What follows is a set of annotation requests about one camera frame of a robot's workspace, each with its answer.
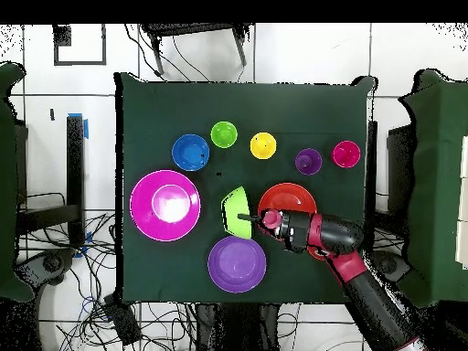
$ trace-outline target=magenta plate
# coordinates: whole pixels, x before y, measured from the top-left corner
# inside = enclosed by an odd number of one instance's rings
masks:
[[[130,214],[146,237],[173,241],[184,237],[196,225],[200,196],[186,176],[171,170],[155,171],[134,187]]]

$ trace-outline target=red plate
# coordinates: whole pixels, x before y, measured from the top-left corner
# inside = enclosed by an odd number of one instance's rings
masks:
[[[280,183],[273,186],[263,194],[259,203],[258,214],[265,208],[276,208],[277,210],[305,211],[309,214],[317,211],[315,200],[311,193],[304,187],[294,183]],[[315,248],[307,248],[309,253],[318,260],[324,258],[315,251]]]

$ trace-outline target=green table cloth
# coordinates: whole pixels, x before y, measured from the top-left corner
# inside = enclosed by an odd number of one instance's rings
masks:
[[[16,139],[13,105],[8,100],[11,88],[25,77],[23,67],[12,62],[0,62],[0,179],[2,190],[0,203],[0,298],[28,302],[34,298],[29,285],[15,274],[17,257],[16,235]]]
[[[455,260],[462,179],[463,137],[468,135],[468,82],[426,69],[404,103],[416,131],[414,188],[408,207],[408,261],[413,270],[400,289],[418,306],[440,300],[468,302],[468,271]]]
[[[262,282],[245,293],[220,290],[210,279],[207,257],[216,242],[227,237],[221,199],[238,186],[250,196],[252,212],[263,193],[291,182],[307,188],[318,211],[363,223],[367,95],[372,77],[352,85],[231,84],[142,82],[130,74],[116,74],[122,84],[123,109],[123,299],[125,301],[342,303],[346,299],[326,264],[307,253],[294,255],[271,237],[254,233],[267,257]],[[237,142],[217,148],[210,130],[219,121],[236,125]],[[273,134],[277,150],[268,160],[250,153],[250,139],[258,132]],[[180,170],[171,148],[185,133],[204,137],[210,147],[207,165],[196,172]],[[361,149],[354,168],[333,164],[330,154],[342,140]],[[323,166],[306,176],[294,166],[304,148],[318,150]],[[130,195],[145,175],[172,169],[186,175],[200,195],[196,226],[182,239],[159,242],[134,225]]]

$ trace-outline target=yellow bowl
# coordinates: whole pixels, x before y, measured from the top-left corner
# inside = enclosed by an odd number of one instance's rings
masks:
[[[257,133],[250,140],[250,151],[257,159],[269,159],[276,151],[276,140],[269,133]]]

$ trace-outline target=purple bowl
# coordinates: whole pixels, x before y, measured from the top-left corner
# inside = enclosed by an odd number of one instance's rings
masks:
[[[297,154],[295,164],[301,174],[313,175],[322,167],[322,156],[318,151],[306,148]]]
[[[230,293],[244,293],[255,288],[266,269],[265,253],[253,239],[226,237],[213,247],[208,256],[211,280]]]

